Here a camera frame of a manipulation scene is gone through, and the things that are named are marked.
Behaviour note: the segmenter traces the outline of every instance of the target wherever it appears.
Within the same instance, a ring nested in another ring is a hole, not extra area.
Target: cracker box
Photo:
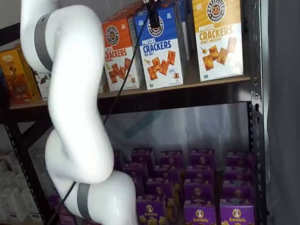
[[[194,199],[184,203],[186,225],[217,225],[213,200]]]
[[[7,82],[13,104],[40,100],[37,84],[21,48],[0,52],[0,66]]]
[[[153,172],[155,165],[152,148],[134,148],[131,152],[131,159],[134,162],[146,163],[149,173]]]
[[[137,42],[134,18],[126,11],[102,23],[105,36],[105,71],[110,91],[120,90]],[[124,90],[138,89],[144,78],[141,54],[136,51]]]
[[[158,195],[138,196],[136,212],[139,225],[168,225],[165,200]]]
[[[192,165],[215,165],[215,151],[213,149],[192,149],[189,154]]]
[[[227,154],[227,165],[254,168],[254,157],[249,152],[229,151]]]
[[[177,221],[177,205],[174,202],[174,185],[172,180],[161,177],[150,178],[146,184],[147,193],[165,197],[166,215],[170,223]]]
[[[148,170],[145,163],[129,163],[124,164],[123,172],[128,175],[138,175],[142,177],[142,181],[146,184],[148,179]]]
[[[37,205],[34,202],[34,199],[32,197],[32,194],[31,194],[29,188],[25,188],[21,191],[21,197],[27,208],[27,211],[29,212],[29,215],[30,215],[32,221],[42,222],[42,218],[38,212]]]
[[[208,180],[214,183],[214,169],[210,166],[189,165],[186,170],[187,179]]]
[[[147,19],[139,42],[147,89],[183,84],[186,64],[182,25],[175,1],[156,5],[159,28],[151,28]],[[147,10],[135,15],[137,33],[140,33]]]
[[[221,199],[222,225],[255,225],[254,207],[248,199]]]
[[[251,169],[246,167],[233,167],[227,166],[224,171],[225,180],[241,180],[241,181],[254,181],[254,175]]]
[[[243,74],[239,0],[192,0],[200,80]]]
[[[154,175],[171,179],[174,184],[174,201],[176,204],[183,204],[183,181],[180,178],[180,172],[178,168],[170,165],[156,165],[154,167]]]
[[[197,198],[213,199],[213,184],[208,180],[186,179],[184,181],[184,196],[186,200]]]
[[[254,199],[254,189],[251,182],[241,180],[224,180],[223,197]]]

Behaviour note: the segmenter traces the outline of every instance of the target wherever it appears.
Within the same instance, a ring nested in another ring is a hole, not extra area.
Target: cardboard box
[[[40,100],[37,84],[21,48],[0,52],[0,66],[4,72],[13,104]]]
[[[183,84],[186,64],[179,6],[172,0],[156,4],[160,27],[152,29],[148,19],[139,42],[148,90]],[[138,34],[147,13],[142,10],[135,15]]]
[[[120,90],[137,42],[131,10],[109,17],[102,23],[105,36],[105,71],[110,91]],[[138,89],[143,82],[141,55],[137,51],[124,90]]]
[[[194,199],[184,203],[187,225],[217,225],[213,200]]]
[[[240,1],[192,3],[201,82],[242,75]]]
[[[38,208],[29,188],[25,188],[21,191],[21,198],[26,206],[27,211],[33,222],[42,222],[42,218],[38,212]]]
[[[0,192],[0,204],[12,221],[23,222],[28,216],[28,211],[24,205],[18,188],[4,189]]]
[[[221,199],[220,214],[224,225],[255,225],[254,207],[248,199]]]
[[[158,195],[138,196],[136,200],[136,212],[139,225],[168,225],[165,200]]]

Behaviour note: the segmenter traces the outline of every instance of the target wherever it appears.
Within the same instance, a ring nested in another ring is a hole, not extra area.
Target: orange cracker box
[[[243,74],[240,0],[192,0],[200,80]]]
[[[137,36],[131,10],[122,10],[102,24],[105,35],[105,71],[110,91],[120,90],[126,77]],[[137,51],[124,90],[138,89],[144,77],[141,55]]]
[[[13,104],[24,104],[40,100],[33,72],[20,47],[0,52],[0,66]]]

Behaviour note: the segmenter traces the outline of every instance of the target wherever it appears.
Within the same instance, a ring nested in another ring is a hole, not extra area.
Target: annie's logo
[[[119,31],[115,26],[109,26],[106,29],[106,39],[111,45],[116,45],[119,42]]]
[[[219,22],[225,15],[226,5],[223,0],[210,0],[207,5],[207,16],[212,22]]]
[[[234,209],[232,211],[232,215],[234,218],[229,218],[229,221],[231,222],[246,222],[244,218],[241,218],[242,213],[239,209]]]
[[[197,210],[196,211],[196,217],[193,218],[193,222],[206,222],[208,223],[208,219],[204,218],[204,212],[202,210]]]
[[[152,36],[154,36],[154,37],[159,37],[163,33],[163,31],[164,31],[164,22],[160,18],[160,16],[158,17],[158,21],[159,21],[159,27],[157,27],[157,28],[151,28],[150,20],[148,20],[148,30],[149,30],[149,33]]]

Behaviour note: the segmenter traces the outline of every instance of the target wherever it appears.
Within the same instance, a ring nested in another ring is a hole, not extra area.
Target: white box
[[[36,203],[34,202],[34,199],[32,197],[32,194],[29,190],[29,188],[25,188],[21,192],[21,197],[23,199],[23,202],[26,206],[27,211],[29,212],[29,215],[34,222],[42,222],[42,218],[38,212],[38,208]]]
[[[4,189],[0,192],[0,204],[7,212],[10,220],[23,222],[28,216],[18,188]]]
[[[19,190],[23,190],[24,188],[28,188],[27,181],[25,179],[24,174],[21,172],[15,177],[15,183],[17,184]]]
[[[33,71],[34,77],[36,78],[37,85],[39,92],[44,101],[48,100],[49,95],[49,87],[50,87],[50,80],[51,74],[43,74],[36,71]]]

